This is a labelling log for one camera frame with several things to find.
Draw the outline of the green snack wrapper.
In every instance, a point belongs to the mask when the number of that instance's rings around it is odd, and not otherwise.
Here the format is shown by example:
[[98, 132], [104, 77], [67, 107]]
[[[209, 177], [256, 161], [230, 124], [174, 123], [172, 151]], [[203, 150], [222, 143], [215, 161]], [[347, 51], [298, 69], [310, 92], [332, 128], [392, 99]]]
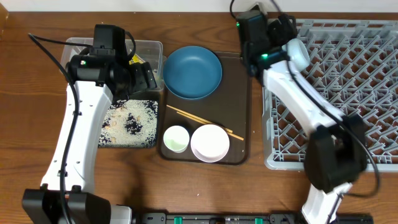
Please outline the green snack wrapper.
[[146, 61], [142, 59], [140, 56], [135, 54], [132, 59], [130, 59], [129, 64], [132, 65], [134, 63], [145, 63]]

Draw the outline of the light blue bowl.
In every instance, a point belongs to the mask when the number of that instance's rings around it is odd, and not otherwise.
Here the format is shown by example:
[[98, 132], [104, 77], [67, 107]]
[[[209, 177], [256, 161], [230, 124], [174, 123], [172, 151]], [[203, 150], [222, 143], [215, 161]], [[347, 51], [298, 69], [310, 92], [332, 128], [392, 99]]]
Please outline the light blue bowl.
[[287, 52], [290, 60], [301, 72], [310, 65], [310, 57], [304, 43], [298, 39], [292, 39], [282, 46], [282, 50]]

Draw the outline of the dark blue bowl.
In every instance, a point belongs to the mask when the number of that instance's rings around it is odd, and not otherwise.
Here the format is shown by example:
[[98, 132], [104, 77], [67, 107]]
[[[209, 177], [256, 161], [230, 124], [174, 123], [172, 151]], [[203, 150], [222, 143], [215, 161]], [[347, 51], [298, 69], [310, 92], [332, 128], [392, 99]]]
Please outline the dark blue bowl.
[[211, 50], [200, 46], [186, 46], [173, 51], [163, 71], [167, 89], [186, 100], [198, 100], [212, 94], [222, 77], [219, 58]]

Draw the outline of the white pink bowl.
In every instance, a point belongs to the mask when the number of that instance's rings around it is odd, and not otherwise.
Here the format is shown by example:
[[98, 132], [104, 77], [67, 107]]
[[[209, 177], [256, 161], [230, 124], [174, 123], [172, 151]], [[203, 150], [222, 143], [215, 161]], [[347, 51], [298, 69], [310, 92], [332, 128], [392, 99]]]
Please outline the white pink bowl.
[[194, 131], [190, 147], [199, 160], [213, 163], [227, 155], [230, 140], [224, 129], [214, 124], [206, 124]]

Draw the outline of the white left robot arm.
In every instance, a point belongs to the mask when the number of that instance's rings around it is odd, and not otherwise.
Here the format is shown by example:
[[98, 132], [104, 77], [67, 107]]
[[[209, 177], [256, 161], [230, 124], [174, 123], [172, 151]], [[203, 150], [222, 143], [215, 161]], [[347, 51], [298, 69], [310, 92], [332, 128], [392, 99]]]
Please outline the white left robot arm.
[[22, 208], [34, 223], [135, 223], [132, 208], [94, 194], [101, 129], [117, 93], [156, 86], [148, 62], [110, 55], [74, 55], [65, 69], [67, 106], [52, 162], [39, 189], [27, 189]]

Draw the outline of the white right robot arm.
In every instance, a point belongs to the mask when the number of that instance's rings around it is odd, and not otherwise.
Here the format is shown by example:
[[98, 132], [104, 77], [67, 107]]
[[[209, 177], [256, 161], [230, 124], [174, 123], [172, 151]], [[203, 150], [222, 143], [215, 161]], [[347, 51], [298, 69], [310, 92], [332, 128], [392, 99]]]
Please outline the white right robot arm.
[[301, 74], [310, 57], [297, 37], [295, 17], [268, 22], [261, 11], [236, 17], [243, 64], [248, 74], [275, 94], [307, 135], [303, 162], [311, 183], [301, 209], [306, 223], [332, 223], [344, 196], [368, 166], [364, 122], [329, 103]]

